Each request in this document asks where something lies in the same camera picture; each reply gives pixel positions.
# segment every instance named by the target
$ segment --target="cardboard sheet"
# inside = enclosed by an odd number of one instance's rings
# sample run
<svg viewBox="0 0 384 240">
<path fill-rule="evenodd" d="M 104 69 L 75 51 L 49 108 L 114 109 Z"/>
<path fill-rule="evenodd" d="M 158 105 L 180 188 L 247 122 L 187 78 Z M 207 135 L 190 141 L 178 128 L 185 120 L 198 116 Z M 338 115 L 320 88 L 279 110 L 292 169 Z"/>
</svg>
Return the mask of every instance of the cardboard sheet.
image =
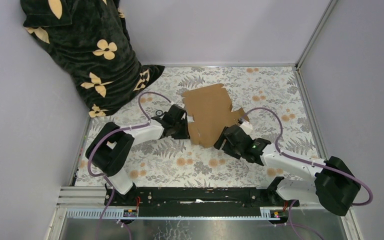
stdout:
<svg viewBox="0 0 384 240">
<path fill-rule="evenodd" d="M 212 147 L 224 127 L 238 124 L 238 119 L 245 115 L 242 108 L 232 111 L 232 100 L 223 86 L 219 83 L 182 94 L 187 114 L 194 121 L 188 124 L 192 144 Z"/>
</svg>

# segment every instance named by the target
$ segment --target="aluminum frame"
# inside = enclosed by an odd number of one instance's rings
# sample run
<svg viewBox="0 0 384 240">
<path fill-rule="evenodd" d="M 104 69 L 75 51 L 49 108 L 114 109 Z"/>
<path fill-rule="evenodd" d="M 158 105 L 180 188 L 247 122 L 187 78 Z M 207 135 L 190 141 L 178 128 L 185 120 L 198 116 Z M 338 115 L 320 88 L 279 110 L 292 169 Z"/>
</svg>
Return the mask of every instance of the aluminum frame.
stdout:
<svg viewBox="0 0 384 240">
<path fill-rule="evenodd" d="M 322 133 L 319 128 L 319 124 L 317 122 L 316 116 L 313 112 L 313 107 L 310 101 L 310 98 L 307 93 L 307 88 L 305 85 L 305 81 L 301 72 L 301 66 L 306 60 L 307 55 L 312 49 L 317 37 L 323 30 L 329 16 L 334 10 L 335 6 L 339 0 L 331 0 L 326 7 L 317 27 L 315 28 L 313 34 L 311 35 L 304 51 L 302 52 L 300 58 L 296 63 L 273 63 L 273 64 L 265 64 L 264 66 L 259 67 L 292 67 L 296 82 L 301 93 L 303 105 L 310 122 L 311 132 L 314 137 L 315 145 L 319 155 L 326 159 L 328 156 L 328 152 L 326 146 L 323 142 Z M 240 64 L 214 64 L 211 66 L 199 65 L 199 64 L 166 64 L 167 67 L 249 67 L 252 65 L 258 64 L 249 64 L 249 63 L 240 63 Z M 87 123 L 84 133 L 90 129 L 91 121 Z M 79 165 L 79 154 L 81 153 L 80 145 L 78 154 L 76 156 L 76 161 L 72 170 L 72 174 L 70 175 L 70 183 L 73 177 L 76 174 L 78 165 Z M 45 240 L 58 240 L 61 236 L 61 233 L 64 229 L 64 222 L 67 216 L 68 209 L 72 208 L 84 208 L 84 209 L 103 209 L 104 207 L 104 199 L 105 199 L 106 190 L 102 187 L 78 187 L 78 186 L 63 186 L 61 188 L 59 198 L 57 201 L 57 206 L 55 208 L 54 216 L 52 218 L 51 224 L 49 225 L 49 229 L 46 233 Z M 133 206 L 110 206 L 109 209 L 131 209 Z M 319 204 L 315 205 L 306 205 L 300 206 L 299 209 L 322 209 L 323 207 Z M 269 207 L 265 208 L 266 210 L 280 210 L 281 207 Z M 363 240 L 360 227 L 358 225 L 357 219 L 355 217 L 354 208 L 351 207 L 346 216 L 341 217 L 342 224 L 345 230 L 345 234 L 348 240 Z"/>
<path fill-rule="evenodd" d="M 86 138 L 89 134 L 89 131 L 91 130 L 92 121 L 93 121 L 92 118 L 87 116 L 86 125 L 84 127 L 83 134 L 81 135 L 80 145 L 78 146 L 77 154 L 75 155 L 75 162 L 74 162 L 73 168 L 71 169 L 70 176 L 66 182 L 67 186 L 72 186 L 73 180 L 77 177 L 77 171 L 79 170 L 79 165 L 80 165 L 80 161 L 81 161 L 80 157 L 82 155 L 83 145 L 86 142 Z"/>
</svg>

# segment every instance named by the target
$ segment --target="red wire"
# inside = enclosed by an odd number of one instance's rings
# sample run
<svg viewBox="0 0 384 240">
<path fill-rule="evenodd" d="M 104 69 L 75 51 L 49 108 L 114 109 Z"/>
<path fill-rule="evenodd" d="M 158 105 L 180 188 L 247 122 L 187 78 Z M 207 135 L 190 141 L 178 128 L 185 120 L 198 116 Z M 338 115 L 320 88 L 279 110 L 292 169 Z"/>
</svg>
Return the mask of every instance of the red wire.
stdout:
<svg viewBox="0 0 384 240">
<path fill-rule="evenodd" d="M 141 203 L 141 197 L 140 196 L 137 196 L 136 197 L 136 212 L 138 211 L 138 208 L 139 208 L 139 204 Z"/>
<path fill-rule="evenodd" d="M 288 207 L 288 201 L 285 201 L 284 205 L 283 205 L 283 212 L 286 210 L 286 208 Z"/>
</svg>

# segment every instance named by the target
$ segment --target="yellow flower pattern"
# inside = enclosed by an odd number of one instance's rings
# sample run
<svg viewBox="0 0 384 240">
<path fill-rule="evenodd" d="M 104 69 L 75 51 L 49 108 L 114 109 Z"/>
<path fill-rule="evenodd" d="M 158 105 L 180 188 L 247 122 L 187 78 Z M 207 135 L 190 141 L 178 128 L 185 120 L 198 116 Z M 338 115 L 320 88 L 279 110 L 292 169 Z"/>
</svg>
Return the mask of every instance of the yellow flower pattern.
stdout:
<svg viewBox="0 0 384 240">
<path fill-rule="evenodd" d="M 100 109 L 100 107 L 93 104 L 92 111 L 89 112 L 89 116 L 91 118 L 105 117 L 105 111 L 108 111 L 108 110 L 107 109 Z"/>
<path fill-rule="evenodd" d="M 137 81 L 136 87 L 133 89 L 133 91 L 146 88 L 147 83 L 150 80 L 150 70 L 147 69 L 146 71 L 140 73 L 139 76 L 140 76 L 139 81 Z"/>
<path fill-rule="evenodd" d="M 26 27 L 25 28 L 29 34 L 35 34 L 36 37 L 45 43 L 49 44 L 49 35 L 48 33 L 41 27 L 33 28 L 33 27 Z"/>
<path fill-rule="evenodd" d="M 125 18 L 125 14 L 122 12 L 121 8 L 117 8 L 118 10 L 118 16 L 121 18 L 121 19 L 124 19 Z"/>
<path fill-rule="evenodd" d="M 82 86 L 85 89 L 90 89 L 95 87 L 95 90 L 97 93 L 99 93 L 102 97 L 105 98 L 105 95 L 107 95 L 107 89 L 105 88 L 105 85 L 108 85 L 110 83 L 113 83 L 112 81 L 104 82 L 102 83 L 101 79 L 93 74 L 92 72 L 89 73 L 90 81 L 92 82 L 83 82 L 80 86 Z"/>
<path fill-rule="evenodd" d="M 105 39 L 101 39 L 96 44 L 98 46 L 98 50 L 93 51 L 93 54 L 95 56 L 102 56 L 107 60 L 112 60 L 116 57 L 116 54 L 114 53 L 117 51 L 117 45 L 114 42 L 108 42 Z"/>
<path fill-rule="evenodd" d="M 55 17 L 61 19 L 61 16 L 63 15 L 63 4 L 61 3 L 61 0 L 47 0 L 47 3 Z"/>
</svg>

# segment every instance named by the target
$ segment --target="cable clip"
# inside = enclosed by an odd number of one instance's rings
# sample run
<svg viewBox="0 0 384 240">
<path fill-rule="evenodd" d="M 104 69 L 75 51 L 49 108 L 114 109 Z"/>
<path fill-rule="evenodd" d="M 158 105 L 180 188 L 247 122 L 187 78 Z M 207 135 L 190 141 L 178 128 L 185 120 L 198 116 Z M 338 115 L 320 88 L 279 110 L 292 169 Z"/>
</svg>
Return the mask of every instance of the cable clip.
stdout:
<svg viewBox="0 0 384 240">
<path fill-rule="evenodd" d="M 313 158 L 312 160 L 311 160 L 311 166 L 314 168 L 314 162 L 315 162 L 316 160 Z"/>
</svg>

